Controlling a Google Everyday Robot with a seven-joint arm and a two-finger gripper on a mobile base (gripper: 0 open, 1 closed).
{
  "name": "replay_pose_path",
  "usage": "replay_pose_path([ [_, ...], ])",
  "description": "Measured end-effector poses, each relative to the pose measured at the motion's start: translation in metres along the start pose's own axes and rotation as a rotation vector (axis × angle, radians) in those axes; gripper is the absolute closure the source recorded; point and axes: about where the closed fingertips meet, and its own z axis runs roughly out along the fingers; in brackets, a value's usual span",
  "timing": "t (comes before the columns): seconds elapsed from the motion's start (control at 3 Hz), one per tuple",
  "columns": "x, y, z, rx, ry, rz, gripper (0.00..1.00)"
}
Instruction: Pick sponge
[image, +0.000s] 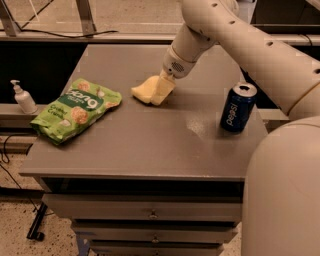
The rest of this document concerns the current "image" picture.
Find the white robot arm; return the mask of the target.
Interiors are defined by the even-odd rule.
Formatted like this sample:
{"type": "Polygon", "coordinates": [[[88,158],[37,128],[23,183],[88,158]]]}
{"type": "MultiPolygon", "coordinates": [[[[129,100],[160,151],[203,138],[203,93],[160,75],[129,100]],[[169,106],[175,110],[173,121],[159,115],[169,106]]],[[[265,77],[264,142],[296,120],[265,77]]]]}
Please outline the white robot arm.
{"type": "Polygon", "coordinates": [[[242,256],[320,256],[319,63],[237,16],[235,0],[183,0],[184,25],[167,51],[153,104],[213,42],[289,116],[250,160],[244,188],[242,256]]]}

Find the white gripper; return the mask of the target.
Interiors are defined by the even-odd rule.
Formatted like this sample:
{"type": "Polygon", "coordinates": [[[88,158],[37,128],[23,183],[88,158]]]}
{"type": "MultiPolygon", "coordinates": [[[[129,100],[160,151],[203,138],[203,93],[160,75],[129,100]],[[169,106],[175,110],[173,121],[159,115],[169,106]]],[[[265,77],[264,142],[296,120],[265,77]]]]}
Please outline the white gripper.
{"type": "Polygon", "coordinates": [[[170,46],[164,55],[163,70],[155,83],[151,103],[159,106],[175,88],[175,79],[186,77],[196,62],[195,56],[190,51],[176,52],[174,47],[170,46]]]}

